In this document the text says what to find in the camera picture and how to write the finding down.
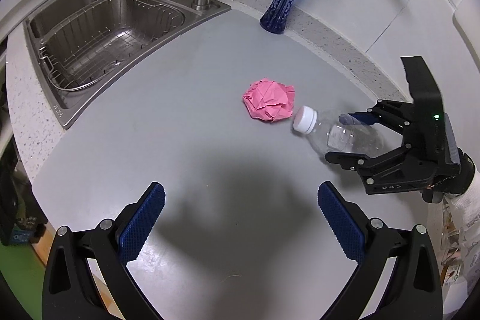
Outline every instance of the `speckled countertop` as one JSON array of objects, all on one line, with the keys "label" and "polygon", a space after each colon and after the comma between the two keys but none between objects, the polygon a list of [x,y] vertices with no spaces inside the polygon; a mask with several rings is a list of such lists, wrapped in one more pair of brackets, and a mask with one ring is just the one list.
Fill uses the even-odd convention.
[{"label": "speckled countertop", "polygon": [[[260,18],[271,0],[220,0]],[[346,75],[373,99],[404,100],[396,86],[351,43],[306,12],[292,9],[285,34]],[[13,133],[28,177],[34,182],[43,162],[65,134],[38,82],[23,25],[9,35],[7,95]]]}]

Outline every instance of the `green mat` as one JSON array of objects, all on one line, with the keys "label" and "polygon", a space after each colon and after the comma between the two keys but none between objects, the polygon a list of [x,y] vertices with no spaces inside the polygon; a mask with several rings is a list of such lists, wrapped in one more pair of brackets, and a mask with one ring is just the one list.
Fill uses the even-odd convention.
[{"label": "green mat", "polygon": [[42,286],[45,267],[30,245],[0,243],[0,271],[11,291],[33,320],[42,319]]}]

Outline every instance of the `stainless steel sink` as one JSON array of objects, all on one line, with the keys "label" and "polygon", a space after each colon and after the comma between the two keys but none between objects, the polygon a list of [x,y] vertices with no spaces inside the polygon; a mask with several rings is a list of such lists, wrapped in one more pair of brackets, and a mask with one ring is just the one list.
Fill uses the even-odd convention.
[{"label": "stainless steel sink", "polygon": [[212,0],[48,0],[24,22],[43,91],[69,128],[98,95],[149,54],[230,6]]}]

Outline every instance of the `blue gripper pad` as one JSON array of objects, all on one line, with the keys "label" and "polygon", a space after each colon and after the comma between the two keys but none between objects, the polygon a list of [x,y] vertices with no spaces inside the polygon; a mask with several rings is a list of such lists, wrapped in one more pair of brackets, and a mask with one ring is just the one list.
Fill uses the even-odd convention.
[{"label": "blue gripper pad", "polygon": [[137,259],[164,206],[165,190],[157,183],[118,238],[118,257],[124,266]]},{"label": "blue gripper pad", "polygon": [[322,183],[318,189],[318,206],[346,257],[360,264],[365,258],[365,235],[338,199],[337,193],[330,182]]}]

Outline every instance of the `metal basket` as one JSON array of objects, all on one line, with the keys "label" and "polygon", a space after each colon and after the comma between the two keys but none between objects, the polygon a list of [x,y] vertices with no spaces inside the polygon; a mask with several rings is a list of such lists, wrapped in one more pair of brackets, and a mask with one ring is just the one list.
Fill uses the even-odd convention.
[{"label": "metal basket", "polygon": [[133,60],[184,19],[179,10],[157,0],[98,0],[45,36],[40,60],[55,88],[82,90]]}]

